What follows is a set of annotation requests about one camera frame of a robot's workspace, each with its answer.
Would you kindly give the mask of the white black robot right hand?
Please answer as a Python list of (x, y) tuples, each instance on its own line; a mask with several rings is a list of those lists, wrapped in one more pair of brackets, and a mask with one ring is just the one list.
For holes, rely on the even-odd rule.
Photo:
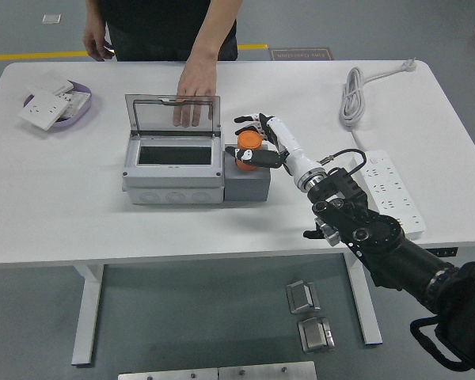
[(293, 177), (296, 187), (305, 193), (325, 177), (321, 164), (306, 156), (288, 127), (278, 117), (255, 113), (239, 116), (234, 122), (259, 123), (256, 128), (252, 124), (243, 127), (236, 134), (243, 131), (257, 131), (263, 140), (272, 143), (277, 149), (277, 151), (251, 150), (228, 146), (225, 151), (238, 161), (263, 168), (278, 169), (283, 166)]

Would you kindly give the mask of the person's right hand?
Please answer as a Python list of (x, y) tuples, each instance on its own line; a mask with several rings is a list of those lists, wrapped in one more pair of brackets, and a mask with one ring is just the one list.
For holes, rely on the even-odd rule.
[(115, 56), (113, 46), (106, 40), (105, 25), (102, 23), (87, 23), (82, 41), (87, 55), (97, 62), (104, 62)]

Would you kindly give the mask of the person's left hand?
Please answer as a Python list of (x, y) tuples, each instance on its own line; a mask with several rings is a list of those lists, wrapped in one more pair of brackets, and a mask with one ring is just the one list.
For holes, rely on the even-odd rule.
[[(217, 62), (213, 59), (192, 59), (184, 65), (178, 86), (177, 97), (211, 97), (216, 94)], [(176, 107), (173, 114), (175, 125), (197, 126), (200, 121), (200, 106), (183, 105)]]

